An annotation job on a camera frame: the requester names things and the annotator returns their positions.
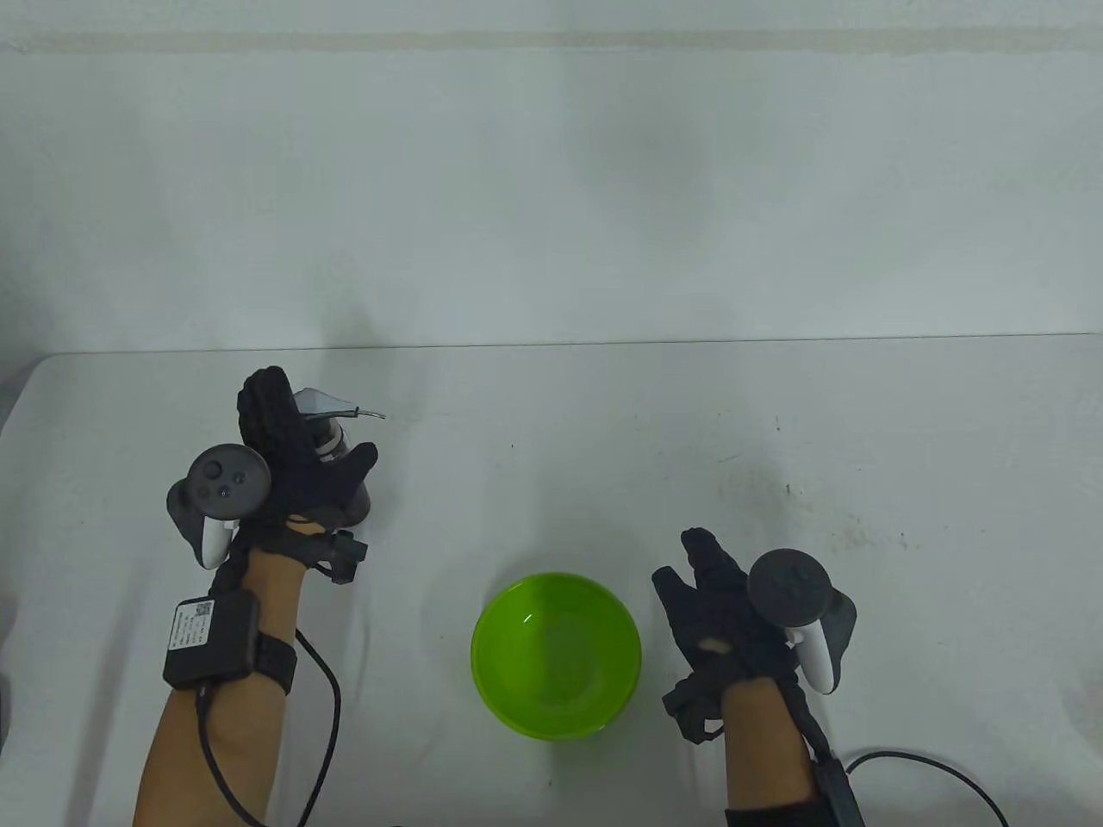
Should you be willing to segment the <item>person's left hand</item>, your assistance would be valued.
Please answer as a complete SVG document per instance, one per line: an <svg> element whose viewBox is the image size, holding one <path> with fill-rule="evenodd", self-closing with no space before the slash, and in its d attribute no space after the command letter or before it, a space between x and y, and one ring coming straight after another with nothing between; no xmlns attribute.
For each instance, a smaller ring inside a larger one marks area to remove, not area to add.
<svg viewBox="0 0 1103 827"><path fill-rule="evenodd" d="M287 557L335 584L349 583L366 559L367 546L353 528L371 511L366 479L378 461L377 445L364 442L321 457L286 370L276 365L246 379L237 411L244 445L271 472L271 492L240 520L232 549Z"/></svg>

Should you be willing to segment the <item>person's right hand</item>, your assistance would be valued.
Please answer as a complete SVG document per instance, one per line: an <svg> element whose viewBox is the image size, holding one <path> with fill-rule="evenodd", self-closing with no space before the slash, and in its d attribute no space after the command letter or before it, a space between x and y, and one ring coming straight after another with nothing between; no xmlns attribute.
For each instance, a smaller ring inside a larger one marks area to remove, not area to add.
<svg viewBox="0 0 1103 827"><path fill-rule="evenodd" d="M783 631L750 602L748 574L705 528L681 534L695 583L670 566L651 574L673 638L689 663L696 692L721 696L737 684L795 684L795 654Z"/></svg>

